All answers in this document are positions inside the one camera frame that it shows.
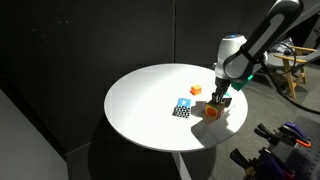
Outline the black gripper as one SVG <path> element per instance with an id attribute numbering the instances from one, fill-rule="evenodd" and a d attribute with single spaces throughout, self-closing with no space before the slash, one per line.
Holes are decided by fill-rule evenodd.
<path id="1" fill-rule="evenodd" d="M 221 96 L 221 97 L 219 97 L 219 103 L 218 104 L 221 104 L 221 103 L 224 102 L 223 101 L 223 95 L 227 92 L 230 84 L 231 84 L 231 81 L 228 80 L 228 79 L 221 79 L 219 77 L 217 77 L 215 79 L 216 91 L 215 91 L 215 93 L 212 93 L 212 101 L 214 103 L 218 102 L 217 101 L 217 95 Z"/>

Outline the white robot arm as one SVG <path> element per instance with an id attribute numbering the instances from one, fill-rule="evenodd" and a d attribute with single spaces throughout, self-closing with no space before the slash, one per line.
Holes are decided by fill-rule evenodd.
<path id="1" fill-rule="evenodd" d="M 244 83 L 265 60 L 265 51 L 291 26 L 303 10 L 301 0 L 277 0 L 253 34 L 229 35 L 222 39 L 215 66 L 216 90 L 220 104 L 231 83 Z"/>

